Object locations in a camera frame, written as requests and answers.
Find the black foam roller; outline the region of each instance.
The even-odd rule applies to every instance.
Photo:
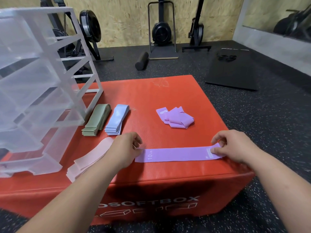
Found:
[[[137,62],[135,63],[135,68],[137,70],[143,70],[146,67],[147,63],[148,63],[148,57],[149,57],[148,52],[146,52],[146,51],[143,52],[139,56]]]

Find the folded resistance band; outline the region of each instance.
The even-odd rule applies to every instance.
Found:
[[[111,111],[110,104],[98,104],[95,106],[93,113],[82,129],[84,136],[96,136],[99,130],[103,129],[104,123]]]
[[[122,122],[124,118],[126,117],[127,113],[129,112],[129,110],[130,110],[130,106],[128,105],[118,104],[115,107],[114,112],[108,124],[105,127],[105,132],[109,136],[121,134]]]
[[[66,176],[69,178],[69,180],[71,182],[74,182],[83,172],[85,172],[96,161],[103,157],[110,148],[113,141],[114,140],[111,137],[106,137],[85,156],[76,159],[74,161],[75,163],[71,165],[67,170]]]
[[[220,147],[218,143],[212,146],[188,148],[144,149],[143,153],[135,158],[135,162],[169,162],[169,161],[198,161],[219,159],[222,156],[211,153],[211,148]]]
[[[156,112],[161,120],[172,128],[188,128],[189,125],[194,122],[194,118],[185,113],[181,106],[178,108],[175,107],[171,111],[168,111],[167,108],[164,107],[157,109]]]

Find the plastic drawer organizer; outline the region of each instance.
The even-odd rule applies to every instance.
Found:
[[[55,37],[48,14],[64,12],[71,12],[77,34]],[[88,50],[82,57],[58,54],[78,40],[88,49],[77,18],[67,7],[0,9],[0,29],[0,177],[58,172],[77,127],[103,92]],[[77,63],[66,70],[67,60]],[[74,75],[86,63],[92,74]],[[75,78],[81,77],[89,80],[79,89]],[[88,89],[94,81],[98,89]],[[96,94],[86,108],[88,92]]]

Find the pink resistance band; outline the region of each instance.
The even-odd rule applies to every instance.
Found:
[[[71,182],[74,182],[83,172],[91,167],[97,160],[105,155],[107,150],[113,143],[111,137],[103,139],[94,149],[88,152],[85,156],[76,159],[74,164],[67,170],[66,176]]]
[[[168,161],[197,161],[219,159],[222,156],[211,153],[211,148],[220,147],[218,143],[212,146],[189,148],[145,149],[135,158],[135,162],[168,162]]]

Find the stack of resistance bands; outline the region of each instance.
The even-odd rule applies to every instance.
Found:
[[[95,106],[93,113],[82,129],[83,136],[96,136],[99,130],[103,129],[104,123],[110,113],[110,104],[98,104]]]
[[[76,159],[74,164],[67,170],[66,176],[74,182],[83,172],[91,167],[97,160],[105,155],[114,140],[111,137],[103,139],[94,149],[85,156]]]
[[[115,136],[121,134],[121,127],[124,118],[130,110],[130,106],[118,104],[115,107],[108,124],[105,127],[105,132],[108,136]]]

